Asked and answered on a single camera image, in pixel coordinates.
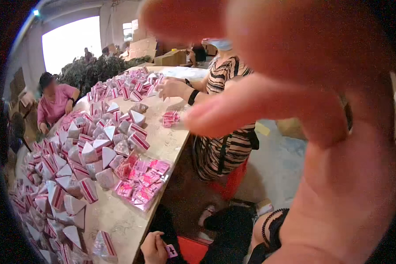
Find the red stool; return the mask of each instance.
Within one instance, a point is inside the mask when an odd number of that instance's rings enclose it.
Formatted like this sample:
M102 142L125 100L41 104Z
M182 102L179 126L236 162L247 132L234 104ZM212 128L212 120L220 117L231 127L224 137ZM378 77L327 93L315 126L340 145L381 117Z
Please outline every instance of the red stool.
M189 264L199 264L207 253L208 246L181 236L178 236L177 239L183 259Z
M247 163L248 159L227 176L226 188L218 182L211 182L209 186L214 191L220 193L224 200L228 201L232 199L247 172Z

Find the green plant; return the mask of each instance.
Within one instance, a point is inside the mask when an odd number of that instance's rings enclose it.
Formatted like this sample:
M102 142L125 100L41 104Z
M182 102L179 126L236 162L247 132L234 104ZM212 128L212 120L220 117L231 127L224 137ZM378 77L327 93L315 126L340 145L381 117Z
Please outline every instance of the green plant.
M86 64L84 57L74 58L72 63L62 68L57 80L60 83L66 83L78 88L81 91L81 96L85 96L98 81L105 82L107 79L113 78L131 67L150 60L150 56L124 61L119 57L106 59L101 55L98 58L94 57L92 62Z

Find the pink shirt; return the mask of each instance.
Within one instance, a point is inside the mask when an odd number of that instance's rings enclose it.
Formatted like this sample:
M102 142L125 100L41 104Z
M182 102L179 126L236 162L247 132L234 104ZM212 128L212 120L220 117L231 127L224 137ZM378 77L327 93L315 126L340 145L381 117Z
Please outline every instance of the pink shirt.
M72 97L73 92L76 90L68 84L59 84L56 88L56 97L54 102L49 101L45 96L40 99L37 109L37 123L47 122L52 126L64 115L68 99Z

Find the table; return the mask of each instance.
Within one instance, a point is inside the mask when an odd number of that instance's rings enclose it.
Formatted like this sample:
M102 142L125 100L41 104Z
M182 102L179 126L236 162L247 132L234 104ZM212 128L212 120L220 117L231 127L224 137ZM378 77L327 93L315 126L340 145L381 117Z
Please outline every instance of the table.
M174 69L175 67L151 66L147 68L150 72L167 70L176 71ZM205 71L203 69L194 68L186 69L189 69L190 71ZM189 73L188 70L185 71L180 69L179 72L180 71L185 72L183 75L184 78L190 76L190 71ZM134 102L130 100L124 101L122 96L106 101L109 104L111 102L116 102L123 113L126 113L134 104ZM144 114L146 116L147 124L145 130L148 133L147 141L150 144L150 148L146 155L152 158L161 158L172 162L172 171L187 141L189 131L181 124L175 128L164 128L162 125L163 114L167 110L178 110L182 113L189 107L189 105L181 98L168 98L163 102L163 100L157 96L144 98L141 103L149 106L147 112ZM85 110L89 112L89 109L90 104L86 97L81 98L74 107L75 111ZM50 135L53 135L56 128L59 126L60 122L57 122L57 124L55 124L55 126L50 130ZM85 212L84 240L88 253L90 254L92 252L91 249L97 232L99 230L103 230L108 232L111 236L119 258L119 263L132 263L138 253L140 244L145 238L146 232L160 199L163 196L166 185L167 184L162 187L162 190L159 192L157 197L155 197L154 201L152 201L153 205L148 210L148 213L144 213L130 204L125 204L120 198L116 197L113 191L103 191L98 182L95 182L99 199L93 204L87 203ZM96 264L107 263L96 256L94 256L93 260Z

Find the black pants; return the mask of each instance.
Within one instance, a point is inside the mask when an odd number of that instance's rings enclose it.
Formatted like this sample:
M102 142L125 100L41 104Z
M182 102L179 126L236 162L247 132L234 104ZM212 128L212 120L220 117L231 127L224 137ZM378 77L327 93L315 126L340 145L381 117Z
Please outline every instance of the black pants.
M241 264L248 253L251 242L253 220L252 213L244 207L227 207L204 221L207 230L217 231L214 242L201 264L230 263ZM171 258L168 264L186 264L180 252L179 242L174 229L171 213L163 205L159 205L151 223L150 231L162 231L162 239L166 244L172 244L179 256Z

